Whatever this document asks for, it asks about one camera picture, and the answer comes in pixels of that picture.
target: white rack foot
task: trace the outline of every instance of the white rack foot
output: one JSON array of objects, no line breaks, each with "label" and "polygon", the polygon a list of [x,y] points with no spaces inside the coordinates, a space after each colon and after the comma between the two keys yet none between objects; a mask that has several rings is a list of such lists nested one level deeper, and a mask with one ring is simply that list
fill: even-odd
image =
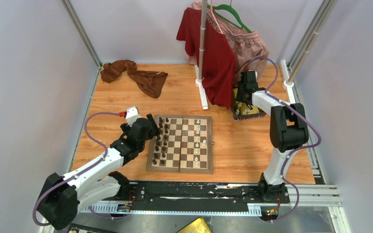
[{"label": "white rack foot", "polygon": [[280,67],[281,67],[281,73],[282,73],[282,79],[284,80],[282,82],[282,88],[285,89],[288,97],[288,102],[295,103],[295,96],[294,91],[292,88],[294,87],[294,82],[290,83],[288,82],[289,74],[287,69],[287,62],[285,59],[280,60]]},{"label": "white rack foot", "polygon": [[198,90],[200,92],[201,106],[202,106],[202,109],[207,110],[208,109],[208,100],[206,99],[205,89],[202,86],[202,80],[198,79],[199,69],[198,69],[197,65],[195,65],[195,73],[197,75],[197,78],[195,79],[195,85],[198,87]]}]

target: pink drawstring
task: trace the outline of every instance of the pink drawstring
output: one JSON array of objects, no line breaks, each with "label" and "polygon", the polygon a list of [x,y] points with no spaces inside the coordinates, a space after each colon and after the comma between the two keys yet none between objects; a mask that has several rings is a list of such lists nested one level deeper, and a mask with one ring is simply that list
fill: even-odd
[{"label": "pink drawstring", "polygon": [[212,0],[211,0],[211,7],[209,8],[209,10],[211,11],[212,17],[214,18],[215,22],[217,23],[217,26],[218,26],[218,28],[220,29],[221,34],[224,34],[224,32],[222,31],[222,29],[221,29],[221,27],[220,27],[220,25],[219,25],[219,23],[218,23],[217,18],[215,18],[214,10],[212,9]]}]

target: pink shorts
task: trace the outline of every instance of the pink shorts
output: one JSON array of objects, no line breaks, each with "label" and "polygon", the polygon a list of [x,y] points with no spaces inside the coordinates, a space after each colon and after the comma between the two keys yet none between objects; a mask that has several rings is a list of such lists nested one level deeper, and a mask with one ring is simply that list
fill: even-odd
[{"label": "pink shorts", "polygon": [[[201,2],[193,2],[191,8],[201,10]],[[234,76],[234,85],[237,85],[238,81],[241,80],[241,71],[244,69],[248,61],[255,57],[268,57],[269,52],[264,41],[259,37],[258,32],[253,31],[252,33],[248,33],[245,29],[239,29],[217,15],[215,15],[215,17],[237,60]],[[221,33],[210,9],[207,9],[207,19],[212,27],[214,27],[217,32]],[[187,55],[186,60],[190,64],[197,64],[195,57]],[[256,70],[259,78],[264,73],[267,62],[268,61],[265,59],[253,61],[249,65],[249,69]]]}]

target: brown sock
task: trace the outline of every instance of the brown sock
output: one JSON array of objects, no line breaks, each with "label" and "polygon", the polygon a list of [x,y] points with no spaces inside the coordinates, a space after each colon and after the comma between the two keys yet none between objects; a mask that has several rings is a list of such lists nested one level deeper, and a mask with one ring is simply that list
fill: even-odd
[{"label": "brown sock", "polygon": [[168,74],[156,71],[128,70],[128,76],[136,82],[143,93],[152,98],[158,98]]},{"label": "brown sock", "polygon": [[111,83],[117,80],[125,70],[136,70],[136,63],[130,60],[119,60],[113,63],[103,65],[101,79],[104,82]]}]

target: green clothes hanger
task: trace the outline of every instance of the green clothes hanger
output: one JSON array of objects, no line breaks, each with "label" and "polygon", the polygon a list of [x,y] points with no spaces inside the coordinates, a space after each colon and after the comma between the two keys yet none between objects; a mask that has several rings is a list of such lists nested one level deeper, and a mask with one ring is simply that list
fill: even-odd
[{"label": "green clothes hanger", "polygon": [[[239,28],[239,29],[245,29],[247,32],[251,33],[252,31],[247,27],[245,26],[245,24],[241,21],[241,18],[239,17],[238,15],[238,12],[232,8],[232,6],[230,5],[227,5],[227,4],[221,4],[219,6],[212,6],[212,9],[214,10],[214,13],[217,14],[219,17],[225,19],[226,21],[228,21],[229,23],[231,23],[232,25],[234,25],[235,27]],[[215,12],[215,10],[225,10],[229,13],[231,13],[235,19],[237,20],[237,22],[240,24],[240,26],[234,24],[233,22],[231,22],[229,19],[225,18],[224,16],[218,14],[217,12]]]}]

